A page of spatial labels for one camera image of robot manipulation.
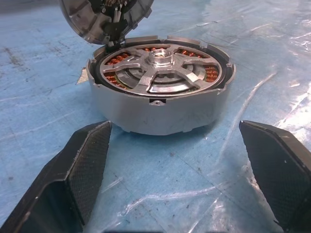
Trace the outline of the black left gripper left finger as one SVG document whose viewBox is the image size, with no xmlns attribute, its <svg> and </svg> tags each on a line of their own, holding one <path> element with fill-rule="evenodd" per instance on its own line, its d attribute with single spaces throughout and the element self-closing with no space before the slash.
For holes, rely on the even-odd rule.
<svg viewBox="0 0 311 233">
<path fill-rule="evenodd" d="M 81 233 L 100 191 L 112 124 L 77 130 L 40 171 L 2 233 Z"/>
</svg>

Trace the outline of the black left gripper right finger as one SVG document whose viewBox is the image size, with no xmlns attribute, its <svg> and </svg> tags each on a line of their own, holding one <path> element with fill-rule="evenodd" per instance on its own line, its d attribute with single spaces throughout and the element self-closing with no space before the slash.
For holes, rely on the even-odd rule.
<svg viewBox="0 0 311 233">
<path fill-rule="evenodd" d="M 289 131 L 242 120 L 251 167 L 277 224 L 287 233 L 311 231 L 311 152 Z"/>
</svg>

